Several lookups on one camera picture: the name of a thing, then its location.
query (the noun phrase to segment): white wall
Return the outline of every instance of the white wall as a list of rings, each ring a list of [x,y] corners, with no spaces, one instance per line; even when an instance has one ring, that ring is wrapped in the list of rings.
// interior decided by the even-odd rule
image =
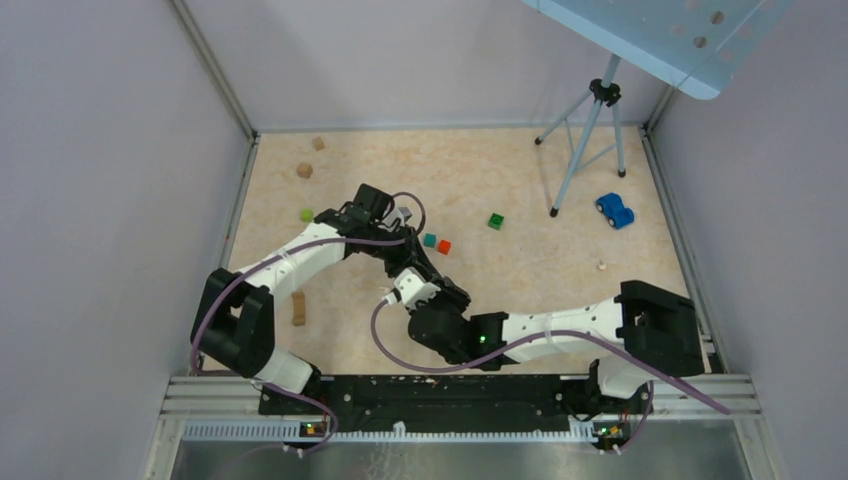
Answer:
[[[545,122],[608,60],[521,0],[187,3],[259,130]],[[616,82],[647,120],[663,84],[627,62]]]
[[[167,3],[0,6],[3,478],[141,475],[245,140]]]
[[[795,2],[718,99],[657,135],[736,371],[792,478],[845,478],[848,161],[842,2]]]

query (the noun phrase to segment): perforated metal panel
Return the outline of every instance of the perforated metal panel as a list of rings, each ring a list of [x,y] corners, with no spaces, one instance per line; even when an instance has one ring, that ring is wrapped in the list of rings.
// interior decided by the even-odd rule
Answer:
[[[697,99],[716,97],[792,0],[524,0]]]

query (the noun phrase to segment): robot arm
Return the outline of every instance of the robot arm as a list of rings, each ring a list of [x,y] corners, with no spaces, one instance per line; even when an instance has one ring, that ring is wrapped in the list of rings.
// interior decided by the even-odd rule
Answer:
[[[644,282],[625,282],[615,298],[577,309],[543,314],[498,312],[466,320],[462,314],[470,297],[433,267],[418,242],[419,232],[406,225],[407,219],[408,214],[396,208],[390,195],[363,184],[353,202],[339,211],[319,214],[297,238],[266,257],[279,259],[238,285],[214,313],[201,336],[200,350],[244,377],[258,377],[295,393],[308,390],[320,371],[275,348],[275,299],[287,298],[315,273],[351,254],[366,253],[381,259],[386,274],[394,279],[394,289],[386,299],[406,307],[410,337],[438,352],[449,364],[467,363],[534,333],[575,330],[623,348],[663,373],[703,373],[691,301]],[[286,253],[310,242],[330,243]],[[213,301],[237,276],[224,269],[210,275],[192,339]],[[239,317],[232,313],[237,307],[242,308]],[[502,365],[544,355],[592,348],[598,347],[583,339],[547,335],[477,368],[499,370]],[[590,374],[597,382],[593,394],[618,399],[630,398],[653,378],[616,357],[593,364]]]

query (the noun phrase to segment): tripod leg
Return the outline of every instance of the tripod leg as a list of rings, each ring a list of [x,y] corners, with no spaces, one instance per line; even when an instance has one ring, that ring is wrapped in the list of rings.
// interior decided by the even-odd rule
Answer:
[[[551,126],[548,127],[547,130],[545,130],[545,133],[536,137],[536,145],[539,145],[542,142],[544,142],[545,138],[547,138],[548,135],[550,135],[551,132],[553,132],[554,129],[556,127],[558,127],[560,123],[564,122],[568,118],[569,115],[574,113],[574,111],[577,110],[577,107],[579,107],[583,102],[585,102],[586,99],[589,98],[589,95],[591,95],[591,94],[592,94],[592,92],[589,91],[589,90],[586,90],[585,92],[583,92],[583,95],[576,102],[574,102],[573,105],[568,107],[568,110],[566,110],[565,113],[560,115],[560,117],[556,120],[556,122],[552,123]]]
[[[557,200],[554,202],[553,208],[551,208],[552,217],[556,217],[559,213],[559,207],[562,205],[562,199],[565,197],[565,189],[568,188],[568,184],[571,182],[571,177],[574,176],[574,172],[577,171],[577,167],[580,165],[580,160],[583,158],[583,152],[586,151],[586,145],[589,144],[589,136],[592,134],[592,129],[595,128],[595,122],[598,121],[598,114],[601,113],[602,105],[603,103],[599,100],[596,100],[592,105],[592,111],[589,112],[589,119],[586,122],[586,126],[583,127],[583,134],[580,136],[580,142],[577,144],[577,151],[574,153],[574,156],[571,157],[571,161],[568,162],[568,173],[566,173],[565,180],[562,181],[562,185],[559,187]]]
[[[621,145],[621,118],[618,113],[618,104],[612,106],[612,123],[615,125],[615,150],[618,152],[618,176],[624,178],[627,170],[624,169],[624,148]]]

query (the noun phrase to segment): red cube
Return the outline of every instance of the red cube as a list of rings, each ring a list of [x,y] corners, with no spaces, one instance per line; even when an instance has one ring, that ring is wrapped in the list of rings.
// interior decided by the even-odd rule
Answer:
[[[436,250],[443,255],[447,255],[450,252],[450,242],[447,240],[442,240],[439,242],[439,246],[436,247]]]

